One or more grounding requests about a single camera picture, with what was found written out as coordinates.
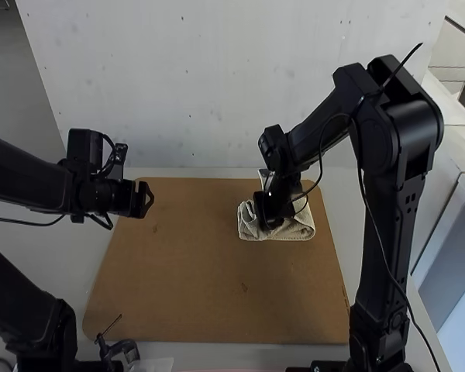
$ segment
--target table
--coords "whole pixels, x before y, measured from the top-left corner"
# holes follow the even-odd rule
[[[317,171],[313,169],[305,173],[306,177],[315,179]],[[350,303],[353,303],[358,288],[363,241],[364,206],[356,175],[355,168],[327,167],[321,182],[325,210]],[[257,170],[250,168],[125,169],[126,178],[143,176],[240,178],[257,177]],[[24,208],[1,203],[0,215],[29,220],[36,217],[41,222],[51,219],[42,215],[31,215]],[[76,226],[64,219],[55,226],[40,230],[0,224],[0,251],[36,285],[59,298],[64,298],[76,311],[79,359],[94,359],[98,356],[98,347],[82,334],[81,321],[111,234],[91,221]],[[451,372],[411,278],[408,280],[408,297],[416,320],[435,351],[442,372]],[[217,368],[284,370],[289,366],[308,366],[316,359],[346,360],[349,356],[347,346],[139,343],[139,347],[142,358],[173,357],[174,371]],[[435,370],[425,344],[413,327],[410,328],[406,350],[407,361],[414,367],[415,372]]]

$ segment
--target black cable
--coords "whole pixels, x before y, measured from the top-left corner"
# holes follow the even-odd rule
[[[328,118],[323,127],[322,127],[322,131],[320,132],[320,138],[319,138],[319,166],[320,166],[320,172],[319,172],[319,177],[317,177],[317,181],[315,181],[315,183],[310,186],[310,188],[308,188],[308,190],[306,191],[303,191],[300,195],[292,198],[289,202],[292,203],[292,202],[296,202],[298,199],[301,199],[303,198],[304,196],[308,195],[308,193],[310,191],[312,191],[314,188],[317,187],[317,185],[319,184],[320,180],[322,180],[322,174],[323,174],[323,166],[322,166],[322,139],[324,138],[324,131],[326,130],[326,127],[328,124],[330,124],[330,122],[332,120],[334,120],[335,118],[339,118],[340,116],[344,116],[344,117],[347,117],[347,118],[351,118],[350,115],[344,113],[344,112],[340,112],[339,114],[335,114],[333,116],[331,116],[330,118]]]
[[[380,89],[381,90],[384,90],[386,88],[386,85],[388,85],[388,83],[396,76],[396,74],[398,73],[398,71],[401,70],[401,68],[407,63],[407,61],[410,59],[410,57],[413,55],[413,53],[415,53],[419,47],[422,46],[423,43],[418,43],[417,45],[415,45],[413,47],[412,50],[410,50],[408,52],[408,54],[406,55],[405,58],[403,58],[403,60],[401,61],[401,63],[398,65],[398,67],[396,67],[394,69],[394,71],[391,73],[391,75],[389,75],[389,77],[386,79],[386,81],[380,86]]]
[[[55,225],[63,217],[65,217],[65,215],[61,215],[58,219],[54,219],[52,222],[46,222],[46,223],[22,221],[20,219],[6,219],[4,217],[0,217],[0,222],[16,223],[18,225],[26,225],[26,226],[47,227],[47,226]]]
[[[107,161],[105,162],[105,165],[102,167],[102,169],[95,175],[95,177],[106,177],[110,174],[112,171],[112,168],[114,167],[114,161],[115,161],[115,145],[110,139],[109,136],[106,134],[102,134],[102,138],[107,141],[109,144],[110,148],[112,151],[108,155]]]
[[[11,372],[14,370],[14,367],[9,363],[7,359],[0,358],[0,363],[6,366]]]

